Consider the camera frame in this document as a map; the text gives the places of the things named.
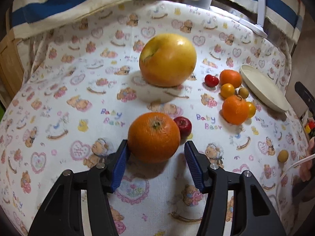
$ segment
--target white patterned tablecloth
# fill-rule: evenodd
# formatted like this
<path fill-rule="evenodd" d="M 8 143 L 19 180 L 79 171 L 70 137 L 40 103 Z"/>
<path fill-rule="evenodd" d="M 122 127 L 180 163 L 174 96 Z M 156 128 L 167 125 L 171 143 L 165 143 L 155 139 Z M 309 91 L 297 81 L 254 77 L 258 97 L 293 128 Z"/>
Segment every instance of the white patterned tablecloth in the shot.
<path fill-rule="evenodd" d="M 194 73 L 176 88 L 148 85 L 139 55 L 150 38 L 177 33 L 197 50 Z M 256 115 L 242 126 L 220 115 L 219 87 L 204 84 L 206 74 L 258 68 L 284 93 L 291 68 L 267 40 L 229 18 L 184 4 L 133 1 L 78 23 L 54 29 L 34 43 L 32 75 L 9 105 L 0 126 L 0 204 L 21 233 L 65 169 L 88 170 L 116 151 L 139 115 L 164 112 L 188 117 L 199 152 L 225 170 L 250 170 L 275 205 L 281 173 L 305 155 L 307 140 L 292 108 L 278 115 L 250 93 Z M 289 160 L 279 165 L 280 150 Z M 118 233 L 185 236 L 197 233 L 206 196 L 194 187 L 184 145 L 163 165 L 130 158 L 121 186 L 109 196 Z M 292 185 L 298 168 L 280 186 L 281 220 L 293 226 Z M 82 193 L 85 234 L 90 235 L 86 193 Z M 225 235 L 233 213 L 229 193 Z"/>

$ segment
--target human hand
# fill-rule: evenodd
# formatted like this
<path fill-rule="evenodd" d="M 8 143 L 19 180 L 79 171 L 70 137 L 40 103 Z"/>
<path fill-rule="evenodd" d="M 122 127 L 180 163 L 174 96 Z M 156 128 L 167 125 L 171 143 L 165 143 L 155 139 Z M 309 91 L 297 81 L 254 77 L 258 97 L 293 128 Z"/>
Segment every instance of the human hand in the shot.
<path fill-rule="evenodd" d="M 306 157 L 312 155 L 312 149 L 314 148 L 314 146 L 315 146 L 315 141 L 313 137 L 308 143 L 308 148 L 306 150 Z M 300 178 L 302 179 L 303 182 L 311 179 L 310 169 L 312 165 L 313 165 L 312 160 L 304 162 L 300 165 Z"/>

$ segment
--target plate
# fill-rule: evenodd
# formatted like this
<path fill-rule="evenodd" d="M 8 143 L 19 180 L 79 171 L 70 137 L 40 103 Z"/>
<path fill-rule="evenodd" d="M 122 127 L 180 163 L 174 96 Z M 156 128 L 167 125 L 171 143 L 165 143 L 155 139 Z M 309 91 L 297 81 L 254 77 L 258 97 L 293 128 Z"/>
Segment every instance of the plate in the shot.
<path fill-rule="evenodd" d="M 268 107 L 278 112 L 289 110 L 289 103 L 278 87 L 263 73 L 242 65 L 240 73 L 249 89 Z"/>

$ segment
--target metal screw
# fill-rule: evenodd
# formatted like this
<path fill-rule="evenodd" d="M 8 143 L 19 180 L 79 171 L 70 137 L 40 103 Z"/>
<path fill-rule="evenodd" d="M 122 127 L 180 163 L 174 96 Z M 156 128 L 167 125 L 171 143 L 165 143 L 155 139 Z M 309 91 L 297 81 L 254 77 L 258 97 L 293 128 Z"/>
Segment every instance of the metal screw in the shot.
<path fill-rule="evenodd" d="M 252 173 L 250 171 L 246 170 L 246 171 L 244 171 L 244 175 L 246 177 L 250 177 L 250 176 L 252 176 Z"/>
<path fill-rule="evenodd" d="M 212 168 L 213 170 L 217 170 L 219 167 L 218 167 L 217 164 L 211 163 L 211 164 L 210 164 L 210 168 Z"/>
<path fill-rule="evenodd" d="M 99 162 L 99 163 L 96 165 L 96 167 L 97 167 L 98 169 L 103 169 L 103 168 L 105 168 L 105 163 Z"/>
<path fill-rule="evenodd" d="M 62 174 L 63 174 L 64 176 L 70 176 L 71 170 L 65 170 Z"/>

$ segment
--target blue gripper pad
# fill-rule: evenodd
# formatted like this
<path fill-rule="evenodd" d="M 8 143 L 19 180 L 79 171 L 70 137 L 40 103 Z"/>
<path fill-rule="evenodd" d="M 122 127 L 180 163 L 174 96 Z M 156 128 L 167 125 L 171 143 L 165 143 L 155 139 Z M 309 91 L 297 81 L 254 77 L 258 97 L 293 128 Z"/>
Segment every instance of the blue gripper pad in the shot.
<path fill-rule="evenodd" d="M 125 173 L 127 161 L 130 157 L 130 151 L 128 149 L 127 140 L 123 140 L 118 147 L 114 162 L 114 167 L 111 172 L 111 190 L 114 192 L 121 183 L 123 174 Z"/>
<path fill-rule="evenodd" d="M 201 193 L 205 193 L 204 182 L 208 179 L 208 166 L 210 165 L 207 156 L 200 154 L 192 141 L 185 143 L 184 153 L 195 187 Z"/>

